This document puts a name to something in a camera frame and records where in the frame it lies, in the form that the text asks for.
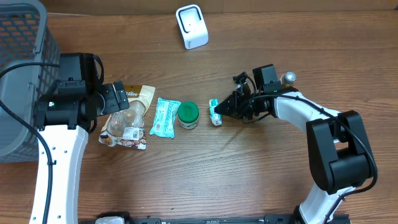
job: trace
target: plastic crate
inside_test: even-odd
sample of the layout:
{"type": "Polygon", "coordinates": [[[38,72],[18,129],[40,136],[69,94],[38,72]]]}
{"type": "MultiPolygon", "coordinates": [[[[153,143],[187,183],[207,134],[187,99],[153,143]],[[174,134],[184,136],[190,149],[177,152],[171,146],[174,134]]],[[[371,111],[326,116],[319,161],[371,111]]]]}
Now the plastic crate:
{"type": "MultiPolygon", "coordinates": [[[[26,62],[58,63],[59,46],[47,29],[47,11],[36,0],[0,2],[0,71],[26,62]]],[[[33,107],[59,79],[59,68],[27,66],[0,79],[0,99],[33,125],[33,107]]],[[[0,108],[0,162],[38,160],[37,138],[0,108]]]]}

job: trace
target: green lid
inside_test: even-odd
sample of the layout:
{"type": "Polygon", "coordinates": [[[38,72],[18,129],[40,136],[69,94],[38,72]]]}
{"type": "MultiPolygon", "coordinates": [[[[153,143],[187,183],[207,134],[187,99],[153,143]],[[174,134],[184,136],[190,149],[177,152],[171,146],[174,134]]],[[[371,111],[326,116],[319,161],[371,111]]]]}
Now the green lid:
{"type": "Polygon", "coordinates": [[[194,102],[183,102],[178,107],[177,114],[181,122],[190,124],[195,122],[199,118],[199,109],[194,102]]]}

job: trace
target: barcode label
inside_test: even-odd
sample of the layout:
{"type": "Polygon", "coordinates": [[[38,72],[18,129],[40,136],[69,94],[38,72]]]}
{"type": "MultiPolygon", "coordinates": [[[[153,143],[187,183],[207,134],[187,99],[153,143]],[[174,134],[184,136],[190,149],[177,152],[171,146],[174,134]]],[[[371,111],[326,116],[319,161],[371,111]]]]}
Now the barcode label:
{"type": "Polygon", "coordinates": [[[157,123],[156,126],[155,126],[155,131],[158,132],[159,130],[160,130],[160,124],[157,123]]]}
{"type": "Polygon", "coordinates": [[[124,128],[122,138],[125,140],[139,140],[139,128],[124,128]]]}

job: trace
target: jar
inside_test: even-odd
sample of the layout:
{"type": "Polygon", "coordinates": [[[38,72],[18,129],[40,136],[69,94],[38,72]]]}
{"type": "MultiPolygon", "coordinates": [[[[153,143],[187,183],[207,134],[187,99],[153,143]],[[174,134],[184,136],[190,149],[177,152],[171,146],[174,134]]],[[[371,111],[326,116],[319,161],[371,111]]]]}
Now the jar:
{"type": "Polygon", "coordinates": [[[187,101],[182,103],[178,107],[177,114],[183,128],[193,129],[198,126],[199,108],[194,102],[187,101]]]}

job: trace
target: wooden table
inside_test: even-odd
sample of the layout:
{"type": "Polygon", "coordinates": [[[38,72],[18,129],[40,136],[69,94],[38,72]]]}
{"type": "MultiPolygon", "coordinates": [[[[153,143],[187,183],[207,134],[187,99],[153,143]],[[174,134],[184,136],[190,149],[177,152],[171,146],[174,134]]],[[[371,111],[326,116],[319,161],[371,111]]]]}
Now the wooden table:
{"type": "MultiPolygon", "coordinates": [[[[78,214],[128,210],[134,217],[254,217],[291,213],[313,184],[306,137],[274,118],[244,125],[209,119],[208,100],[226,98],[232,76],[273,63],[298,75],[309,99],[364,120],[379,168],[370,192],[350,196],[338,213],[353,223],[396,223],[398,215],[398,12],[207,14],[210,41],[185,50],[174,15],[51,17],[64,52],[98,54],[105,81],[156,87],[157,98],[194,101],[200,124],[175,125],[175,139],[148,136],[146,151],[110,148],[90,136],[78,214]]],[[[104,125],[99,120],[99,127],[104,125]]],[[[0,223],[28,223],[37,163],[0,165],[0,223]]]]}

